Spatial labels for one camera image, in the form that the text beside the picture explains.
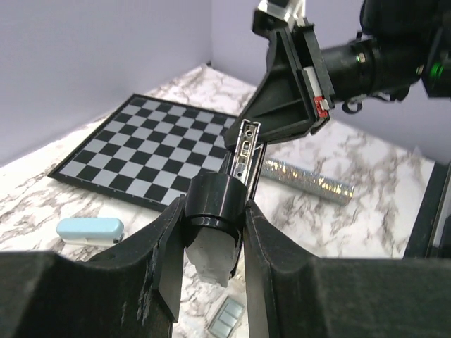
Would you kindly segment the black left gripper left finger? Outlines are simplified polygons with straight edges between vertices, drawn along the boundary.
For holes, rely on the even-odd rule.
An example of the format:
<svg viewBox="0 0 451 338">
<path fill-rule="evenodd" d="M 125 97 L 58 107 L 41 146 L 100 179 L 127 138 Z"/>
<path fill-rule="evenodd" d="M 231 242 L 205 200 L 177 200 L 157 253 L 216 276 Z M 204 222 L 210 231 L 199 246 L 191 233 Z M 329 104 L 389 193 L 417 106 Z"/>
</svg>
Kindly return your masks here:
<svg viewBox="0 0 451 338">
<path fill-rule="evenodd" d="M 155 221 L 86 262 L 1 253 L 2 337 L 169 337 L 183 275 L 176 199 Z"/>
</svg>

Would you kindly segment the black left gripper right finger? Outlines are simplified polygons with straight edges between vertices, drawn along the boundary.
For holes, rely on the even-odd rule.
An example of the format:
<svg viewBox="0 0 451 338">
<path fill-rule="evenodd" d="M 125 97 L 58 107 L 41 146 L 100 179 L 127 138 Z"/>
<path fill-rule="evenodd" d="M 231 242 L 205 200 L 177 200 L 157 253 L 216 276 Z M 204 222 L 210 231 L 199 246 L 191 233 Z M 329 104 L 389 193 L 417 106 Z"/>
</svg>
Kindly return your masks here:
<svg viewBox="0 0 451 338">
<path fill-rule="evenodd" d="M 251 337 L 449 337 L 450 262 L 319 258 L 256 204 L 244 231 Z"/>
</svg>

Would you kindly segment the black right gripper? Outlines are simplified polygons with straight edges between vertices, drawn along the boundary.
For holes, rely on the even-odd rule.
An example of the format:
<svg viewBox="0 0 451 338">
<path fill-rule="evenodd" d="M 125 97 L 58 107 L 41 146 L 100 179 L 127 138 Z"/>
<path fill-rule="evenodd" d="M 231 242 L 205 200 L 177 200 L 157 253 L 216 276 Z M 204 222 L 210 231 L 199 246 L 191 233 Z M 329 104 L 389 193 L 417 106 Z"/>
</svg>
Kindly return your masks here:
<svg viewBox="0 0 451 338">
<path fill-rule="evenodd" d="M 314 25 L 305 23 L 291 33 L 287 28 L 273 30 L 277 20 L 265 11 L 254 12 L 252 32 L 265 39 L 269 37 L 267 71 L 237 120 L 225 132 L 227 147 L 237 144 L 243 120 L 259 123 L 258 140 L 267 144 L 316 134 L 330 120 L 333 85 Z"/>
</svg>

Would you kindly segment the staple box tray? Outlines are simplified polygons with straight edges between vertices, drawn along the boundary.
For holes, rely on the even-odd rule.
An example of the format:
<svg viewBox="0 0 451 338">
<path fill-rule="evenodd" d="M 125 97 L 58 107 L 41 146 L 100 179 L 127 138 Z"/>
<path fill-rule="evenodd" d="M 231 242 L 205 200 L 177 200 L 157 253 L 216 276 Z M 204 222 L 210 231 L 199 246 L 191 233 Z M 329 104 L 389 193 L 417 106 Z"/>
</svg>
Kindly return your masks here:
<svg viewBox="0 0 451 338">
<path fill-rule="evenodd" d="M 208 326 L 209 333 L 217 338 L 231 337 L 244 311 L 243 303 L 227 296 Z"/>
</svg>

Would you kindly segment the black stapler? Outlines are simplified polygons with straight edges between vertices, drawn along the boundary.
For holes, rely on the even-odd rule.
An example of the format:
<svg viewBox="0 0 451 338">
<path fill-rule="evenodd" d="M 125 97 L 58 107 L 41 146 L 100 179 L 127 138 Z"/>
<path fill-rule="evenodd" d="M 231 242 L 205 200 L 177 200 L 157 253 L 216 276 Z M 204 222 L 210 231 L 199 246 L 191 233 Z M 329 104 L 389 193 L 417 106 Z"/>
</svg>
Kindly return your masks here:
<svg viewBox="0 0 451 338">
<path fill-rule="evenodd" d="M 199 278 L 228 285 L 242 246 L 244 213 L 254 198 L 266 145 L 258 141 L 261 124 L 243 120 L 234 152 L 218 173 L 198 174 L 185 200 L 183 239 Z"/>
</svg>

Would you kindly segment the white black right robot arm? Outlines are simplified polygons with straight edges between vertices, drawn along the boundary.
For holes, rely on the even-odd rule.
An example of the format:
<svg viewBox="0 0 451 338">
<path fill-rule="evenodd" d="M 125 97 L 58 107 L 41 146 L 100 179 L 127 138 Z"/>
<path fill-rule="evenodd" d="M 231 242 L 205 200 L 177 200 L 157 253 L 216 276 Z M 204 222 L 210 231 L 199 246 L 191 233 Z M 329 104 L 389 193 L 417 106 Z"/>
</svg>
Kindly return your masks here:
<svg viewBox="0 0 451 338">
<path fill-rule="evenodd" d="M 450 2 L 365 1 L 361 31 L 321 49 L 302 1 L 261 1 L 252 30 L 268 40 L 266 74 L 240 114 L 259 139 L 281 143 L 317 133 L 329 112 L 367 98 L 402 101 L 422 81 L 431 98 L 450 96 Z"/>
</svg>

